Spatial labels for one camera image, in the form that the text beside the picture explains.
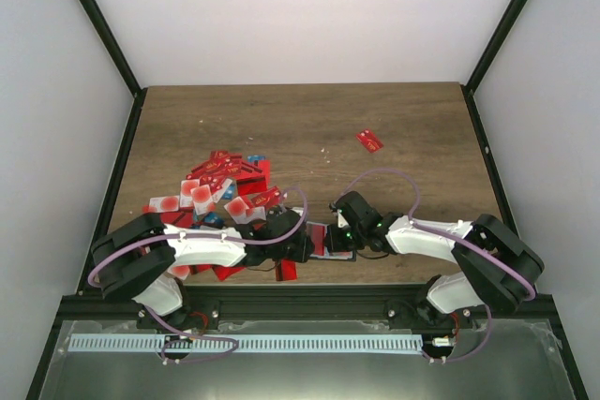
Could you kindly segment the red card black stripe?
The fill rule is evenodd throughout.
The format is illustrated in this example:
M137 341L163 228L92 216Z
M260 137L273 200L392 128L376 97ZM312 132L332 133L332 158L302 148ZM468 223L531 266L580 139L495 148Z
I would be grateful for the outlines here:
M294 281L297 279L296 263L290 260L282 260L275 268L276 280L278 282Z

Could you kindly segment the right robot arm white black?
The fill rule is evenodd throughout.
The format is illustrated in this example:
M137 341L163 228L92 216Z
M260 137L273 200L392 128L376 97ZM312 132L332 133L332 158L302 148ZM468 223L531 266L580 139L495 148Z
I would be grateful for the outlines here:
M536 296L543 261L493 215L454 223L381 215L356 191L343 194L330 208L337 217L326 234L331 250L420 255L457 265L456 274L433 276L414 301L414 314L429 328L476 306L513 314Z

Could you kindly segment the blue card top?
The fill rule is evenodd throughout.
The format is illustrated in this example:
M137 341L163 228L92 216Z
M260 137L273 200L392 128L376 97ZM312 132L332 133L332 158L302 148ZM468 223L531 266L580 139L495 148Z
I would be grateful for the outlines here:
M256 161L262 161L262 160L265 160L265 159L266 159L266 156L262 156L262 155L251 155L251 156L247 157L247 161L249 163L254 163Z

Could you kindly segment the lone red VIP card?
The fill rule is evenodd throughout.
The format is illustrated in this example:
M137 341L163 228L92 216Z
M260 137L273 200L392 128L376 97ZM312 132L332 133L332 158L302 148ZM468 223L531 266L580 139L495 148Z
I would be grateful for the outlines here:
M380 151L383 148L383 143L379 138L368 128L358 132L355 137L361 145L371 154Z

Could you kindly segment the white red circle card left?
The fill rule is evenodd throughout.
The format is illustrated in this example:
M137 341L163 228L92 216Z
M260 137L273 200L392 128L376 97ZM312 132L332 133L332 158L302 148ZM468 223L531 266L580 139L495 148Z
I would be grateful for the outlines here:
M148 201L149 213L172 213L179 210L180 199L178 196L154 197Z

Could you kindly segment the red VIP card top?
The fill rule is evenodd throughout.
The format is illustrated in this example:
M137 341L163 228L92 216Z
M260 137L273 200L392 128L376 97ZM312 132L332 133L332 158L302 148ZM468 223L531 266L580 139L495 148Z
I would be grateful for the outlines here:
M186 176L187 180L200 179L204 175L212 175L225 170L232 163L229 156L222 158L211 158L204 161L201 165L193 168Z

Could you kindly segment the red VIP card centre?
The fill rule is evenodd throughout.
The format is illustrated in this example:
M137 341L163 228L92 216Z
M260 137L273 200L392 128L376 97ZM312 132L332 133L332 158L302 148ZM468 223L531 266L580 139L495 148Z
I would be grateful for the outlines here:
M250 199L250 203L253 207L263 207L265 210L268 210L280 204L282 198L282 191L277 186L273 186L253 196Z

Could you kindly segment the black aluminium frame rail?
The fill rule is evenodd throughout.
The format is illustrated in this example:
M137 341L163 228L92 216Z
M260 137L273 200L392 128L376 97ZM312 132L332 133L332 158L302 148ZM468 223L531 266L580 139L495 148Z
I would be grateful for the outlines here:
M449 327L452 319L437 313L428 323L417 314L423 284L405 285L207 285L185 288L184 305L209 318L209 328L220 322L254 320L383 320L391 328L433 330ZM492 308L494 319L548 319L560 321L551 295L538 294L514 314ZM105 302L98 290L64 296L55 321L132 320L142 307L126 301Z

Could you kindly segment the black leather card holder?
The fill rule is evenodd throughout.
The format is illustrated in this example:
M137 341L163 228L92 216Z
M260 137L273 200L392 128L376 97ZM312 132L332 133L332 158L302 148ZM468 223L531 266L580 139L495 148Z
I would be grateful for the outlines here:
M307 222L307 236L313 243L310 259L330 261L355 261L355 251L347 247L344 229L337 224Z

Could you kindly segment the white red circle card centre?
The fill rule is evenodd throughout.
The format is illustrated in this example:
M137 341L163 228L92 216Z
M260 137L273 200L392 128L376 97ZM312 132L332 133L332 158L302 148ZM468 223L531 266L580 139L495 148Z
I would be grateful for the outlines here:
M238 196L224 205L224 209L235 224L243 225L249 221L254 205L243 196Z

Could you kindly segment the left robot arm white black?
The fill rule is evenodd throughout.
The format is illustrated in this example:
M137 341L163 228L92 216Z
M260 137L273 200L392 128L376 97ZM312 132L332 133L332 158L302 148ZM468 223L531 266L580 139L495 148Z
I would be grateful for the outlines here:
M233 227L186 229L146 213L92 244L90 286L107 302L131 300L170 328L188 325L191 305L175 269L259 266L268 259L306 262L315 248L306 216L275 207L265 219Z

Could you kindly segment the white red circle card upper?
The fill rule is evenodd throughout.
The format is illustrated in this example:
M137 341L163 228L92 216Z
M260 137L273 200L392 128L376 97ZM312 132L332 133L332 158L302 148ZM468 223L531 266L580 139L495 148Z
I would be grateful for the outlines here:
M211 187L209 185L199 185L190 192L193 208L197 215L205 215L216 209Z

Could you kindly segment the white red circle card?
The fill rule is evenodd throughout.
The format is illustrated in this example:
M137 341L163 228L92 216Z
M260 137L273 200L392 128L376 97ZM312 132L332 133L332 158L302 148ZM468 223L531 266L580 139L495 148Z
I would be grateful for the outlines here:
M243 196L238 196L224 205L224 209L235 224L243 225L249 221L254 205Z
M179 210L180 199L178 196L154 197L148 201L149 213L172 213Z
M209 185L199 185L190 192L193 208L197 215L205 215L216 209L211 187Z

